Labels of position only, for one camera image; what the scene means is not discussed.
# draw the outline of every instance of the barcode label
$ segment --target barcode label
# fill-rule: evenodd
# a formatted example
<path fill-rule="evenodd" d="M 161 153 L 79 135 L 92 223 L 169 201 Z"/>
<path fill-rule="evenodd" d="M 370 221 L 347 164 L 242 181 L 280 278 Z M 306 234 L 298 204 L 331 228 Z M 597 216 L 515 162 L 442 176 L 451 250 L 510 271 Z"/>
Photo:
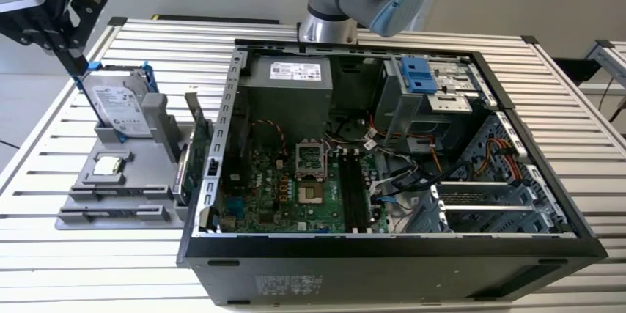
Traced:
<path fill-rule="evenodd" d="M 367 142 L 364 142 L 364 144 L 363 144 L 363 147 L 364 147 L 364 149 L 367 149 L 367 150 L 371 150 L 375 146 L 376 146 L 376 143 L 375 143 L 375 141 L 374 141 L 372 139 L 368 140 Z"/>
<path fill-rule="evenodd" d="M 271 80 L 322 81 L 322 65 L 294 62 L 274 62 Z"/>

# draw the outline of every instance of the aluminum extrusion table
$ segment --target aluminum extrusion table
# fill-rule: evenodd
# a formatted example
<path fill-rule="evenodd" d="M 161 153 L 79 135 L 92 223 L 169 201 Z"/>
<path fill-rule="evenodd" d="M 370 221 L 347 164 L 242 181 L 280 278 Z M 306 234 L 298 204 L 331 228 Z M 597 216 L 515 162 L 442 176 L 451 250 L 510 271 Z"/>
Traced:
<path fill-rule="evenodd" d="M 183 94 L 195 91 L 205 116 L 215 118 L 235 38 L 294 41 L 295 27 L 128 20 L 107 27 L 89 58 L 116 65 L 149 60 L 169 113 L 180 121 L 191 119 Z M 280 310 L 626 312 L 626 141 L 542 47 L 520 37 L 472 34 L 403 32 L 383 39 L 362 31 L 359 39 L 363 45 L 483 53 L 610 258 L 511 304 Z M 220 311 L 193 272 L 175 266 L 181 230 L 55 230 L 59 207 L 95 142 L 93 123 L 85 98 L 68 82 L 0 174 L 0 303 L 12 303 L 0 310 Z"/>

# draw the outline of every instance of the green circuit board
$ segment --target green circuit board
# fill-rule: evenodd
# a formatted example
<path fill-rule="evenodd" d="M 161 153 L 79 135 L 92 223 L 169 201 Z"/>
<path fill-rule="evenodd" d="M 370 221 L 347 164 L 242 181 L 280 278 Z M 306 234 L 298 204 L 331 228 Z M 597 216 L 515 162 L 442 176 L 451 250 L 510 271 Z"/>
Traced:
<path fill-rule="evenodd" d="M 226 228 L 236 228 L 238 233 L 346 232 L 336 153 L 328 153 L 327 177 L 323 182 L 296 180 L 292 155 L 295 150 L 283 161 L 282 169 L 278 169 L 274 151 L 252 152 L 248 187 L 234 195 L 238 201 L 242 200 L 236 206 L 243 211 L 232 212 L 232 207 L 226 209 L 226 214 L 230 214 Z M 367 154 L 360 158 L 360 168 L 363 197 L 367 197 L 368 182 L 375 178 L 372 155 Z M 371 224 L 371 231 L 387 232 L 384 210 L 380 220 Z"/>

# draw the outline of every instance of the motherboard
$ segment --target motherboard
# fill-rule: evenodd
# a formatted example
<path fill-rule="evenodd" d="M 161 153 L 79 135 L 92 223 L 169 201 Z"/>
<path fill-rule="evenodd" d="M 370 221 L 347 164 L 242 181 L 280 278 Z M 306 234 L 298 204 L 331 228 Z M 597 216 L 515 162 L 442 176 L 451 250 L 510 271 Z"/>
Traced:
<path fill-rule="evenodd" d="M 378 177 L 374 156 L 324 149 L 303 142 L 287 157 L 275 150 L 252 151 L 250 182 L 226 197 L 223 232 L 344 233 L 356 226 L 387 232 L 384 209 L 370 208 L 367 193 Z"/>

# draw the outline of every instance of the black panel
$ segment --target black panel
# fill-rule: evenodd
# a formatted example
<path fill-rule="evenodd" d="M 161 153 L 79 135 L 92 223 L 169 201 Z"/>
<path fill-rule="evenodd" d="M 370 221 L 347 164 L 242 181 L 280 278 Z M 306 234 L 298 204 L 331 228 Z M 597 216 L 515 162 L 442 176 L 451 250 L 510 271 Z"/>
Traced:
<path fill-rule="evenodd" d="M 601 66 L 594 59 L 551 58 L 569 79 L 579 86 L 589 81 L 598 72 Z"/>
<path fill-rule="evenodd" d="M 153 15 L 155 20 L 172 21 L 199 21 L 199 22 L 231 22 L 231 23 L 258 23 L 262 25 L 280 25 L 278 20 L 264 18 L 220 18 L 213 16 L 185 16 L 185 15 Z"/>
<path fill-rule="evenodd" d="M 128 18 L 121 18 L 119 16 L 113 16 L 111 20 L 108 20 L 108 25 L 109 26 L 124 26 L 127 24 Z"/>
<path fill-rule="evenodd" d="M 522 40 L 528 43 L 528 44 L 539 44 L 539 41 L 534 36 L 519 36 L 522 37 Z"/>
<path fill-rule="evenodd" d="M 359 233 L 366 232 L 368 227 L 367 202 L 360 183 L 360 164 L 358 155 L 348 154 L 339 156 L 339 185 L 342 187 L 343 219 L 346 222 L 346 232 L 358 229 Z"/>
<path fill-rule="evenodd" d="M 615 48 L 615 45 L 609 40 L 595 40 L 595 42 L 603 48 Z"/>
<path fill-rule="evenodd" d="M 476 301 L 484 301 L 486 298 L 502 298 L 558 269 L 561 265 L 526 265 L 506 281 L 480 290 L 470 297 Z"/>
<path fill-rule="evenodd" d="M 575 238 L 238 238 L 188 239 L 185 257 L 376 258 L 376 257 L 570 257 L 603 258 L 597 239 Z"/>

